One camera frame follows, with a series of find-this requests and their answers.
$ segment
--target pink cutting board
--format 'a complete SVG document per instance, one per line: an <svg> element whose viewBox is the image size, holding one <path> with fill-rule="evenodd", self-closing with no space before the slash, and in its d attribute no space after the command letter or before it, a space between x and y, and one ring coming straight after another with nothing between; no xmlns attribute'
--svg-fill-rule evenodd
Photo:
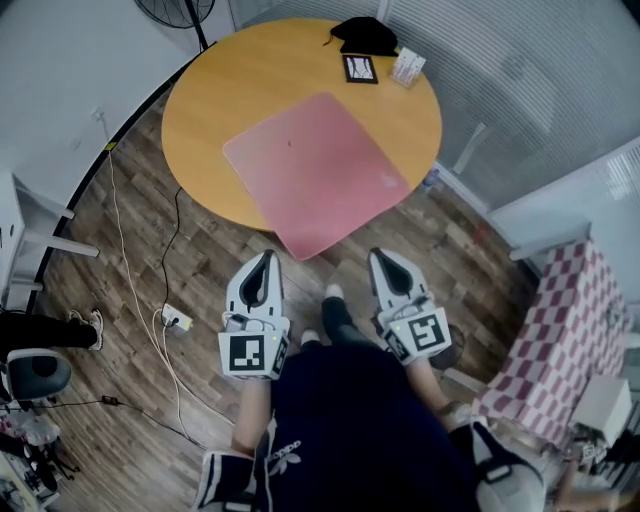
<svg viewBox="0 0 640 512"><path fill-rule="evenodd" d="M258 123L223 151L299 260L331 247L410 192L374 140L329 93Z"/></svg>

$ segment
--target pink and white checkered fabric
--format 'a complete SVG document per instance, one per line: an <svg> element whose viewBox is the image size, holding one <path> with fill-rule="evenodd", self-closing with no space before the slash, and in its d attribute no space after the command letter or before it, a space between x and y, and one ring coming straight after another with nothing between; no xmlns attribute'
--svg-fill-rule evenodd
<svg viewBox="0 0 640 512"><path fill-rule="evenodd" d="M611 268L593 241L551 251L524 326L474 412L563 447L591 376L620 373L622 335L630 328Z"/></svg>

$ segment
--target black bag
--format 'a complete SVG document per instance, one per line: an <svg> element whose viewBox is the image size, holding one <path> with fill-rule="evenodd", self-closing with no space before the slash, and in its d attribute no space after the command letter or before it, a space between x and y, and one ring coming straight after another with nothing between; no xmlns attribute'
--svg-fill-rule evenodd
<svg viewBox="0 0 640 512"><path fill-rule="evenodd" d="M390 28L371 16L351 18L331 29L331 35L342 39L342 53L363 53L395 57L398 38Z"/></svg>

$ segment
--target fan stand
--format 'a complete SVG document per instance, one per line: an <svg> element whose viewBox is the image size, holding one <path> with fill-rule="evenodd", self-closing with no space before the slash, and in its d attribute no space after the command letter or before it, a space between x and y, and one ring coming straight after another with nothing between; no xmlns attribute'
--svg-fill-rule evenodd
<svg viewBox="0 0 640 512"><path fill-rule="evenodd" d="M193 22L193 28L196 29L196 34L198 34L198 41L200 41L200 46L202 47L202 51L205 51L207 48L209 48L209 44L207 43L207 39L204 37L204 32L202 31L202 27L200 26L198 15L196 14L196 10L193 7L193 1L185 0L184 3L187 6L187 11L189 11L189 16L191 16L191 21Z"/></svg>

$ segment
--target round wooden table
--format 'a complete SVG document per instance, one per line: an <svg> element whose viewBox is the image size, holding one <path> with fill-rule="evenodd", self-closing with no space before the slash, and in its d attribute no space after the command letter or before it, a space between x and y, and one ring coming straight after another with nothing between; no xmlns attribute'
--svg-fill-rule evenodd
<svg viewBox="0 0 640 512"><path fill-rule="evenodd" d="M379 83L347 83L335 21L256 25L209 48L173 88L162 146L184 190L211 212L255 229L269 225L222 153L258 122L318 92L330 92L373 137L412 189L429 172L442 135L440 109L424 78L405 89L390 78L395 57L373 57Z"/></svg>

